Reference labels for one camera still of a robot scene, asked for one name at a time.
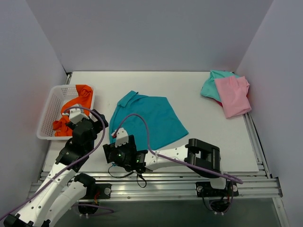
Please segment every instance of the white wall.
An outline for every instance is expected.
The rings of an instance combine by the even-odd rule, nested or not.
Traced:
[[[292,226],[302,226],[303,1],[274,0],[237,73],[249,80],[252,117]]]
[[[50,88],[66,75],[25,0],[0,1],[0,216],[37,181],[48,143],[36,137]]]
[[[27,0],[75,70],[235,70],[272,0]]]

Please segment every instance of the white tabletop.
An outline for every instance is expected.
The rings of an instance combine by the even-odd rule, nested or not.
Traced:
[[[200,90],[209,72],[74,72],[70,84],[91,84],[95,87],[94,108],[110,121],[117,102],[134,90],[147,96],[165,96],[176,115],[188,130],[184,138],[162,148],[174,148],[196,138],[220,148],[225,172],[257,172],[258,166],[242,116],[226,119],[222,107],[202,97]],[[108,130],[102,144],[108,144]],[[50,171],[65,141],[52,141],[43,170]],[[81,172],[107,172],[102,146],[81,168]],[[123,171],[113,167],[112,172]],[[157,172],[191,172],[187,167],[169,167]]]

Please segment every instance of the black bracket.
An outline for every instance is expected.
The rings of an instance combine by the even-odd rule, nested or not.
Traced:
[[[115,143],[103,145],[107,163],[114,162],[117,166],[123,167],[127,172],[135,170],[142,174],[146,172],[145,155],[147,150],[137,151],[134,135],[128,136],[128,143],[115,147]]]
[[[217,173],[220,172],[220,149],[212,144],[203,142],[198,139],[189,139],[188,144],[185,145],[187,148],[187,158],[185,162],[194,166],[199,166],[208,170],[212,170]],[[196,157],[196,154],[201,153],[201,157]],[[206,178],[218,178],[214,174],[209,174],[195,168],[190,168],[202,177]]]
[[[239,196],[239,191],[236,183],[233,183],[233,187],[237,188],[237,191],[233,192],[233,196]],[[231,187],[225,189],[214,189],[211,187],[210,182],[196,182],[196,193],[197,197],[222,197],[232,195]]]
[[[96,179],[85,173],[80,173],[75,176],[75,182],[79,181],[86,187],[86,195],[83,199],[92,200],[95,199],[95,195],[98,194],[97,199],[110,199],[112,185],[109,183],[96,184]]]

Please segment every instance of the teal shirt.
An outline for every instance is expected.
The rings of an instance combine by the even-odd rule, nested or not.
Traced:
[[[139,114],[147,122],[153,150],[171,144],[188,134],[165,97],[150,97],[130,91],[118,103],[109,122],[109,141],[115,142],[111,134],[129,114]],[[137,150],[147,149],[147,133],[139,117],[131,116],[122,125],[128,135],[134,135]]]
[[[239,76],[233,74],[232,72],[227,71],[219,71],[219,70],[211,70],[210,77],[205,81],[200,94],[205,97],[213,98],[219,102],[221,102],[216,84],[214,83],[214,79],[225,78],[235,76],[238,78]]]

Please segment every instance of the metal frame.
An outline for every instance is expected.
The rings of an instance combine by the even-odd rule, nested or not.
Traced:
[[[66,83],[71,80],[71,74],[68,75]],[[235,199],[257,199],[272,198],[275,205],[281,226],[288,227],[288,219],[281,200],[282,191],[278,179],[271,178],[263,150],[253,120],[249,114],[243,116],[250,141],[255,153],[259,171],[257,173],[232,172],[240,177],[244,184],[238,185],[239,197]],[[146,188],[140,188],[137,185],[136,177],[117,179],[111,177],[108,173],[87,173],[95,177],[97,183],[112,184],[111,199],[107,201],[184,201],[200,200],[196,196],[197,181],[207,181],[192,172],[180,173],[148,173],[143,174],[148,184]],[[33,183],[29,196],[35,193],[41,183],[45,180],[48,172],[42,172],[38,183]],[[116,176],[123,176],[125,173],[116,173]]]

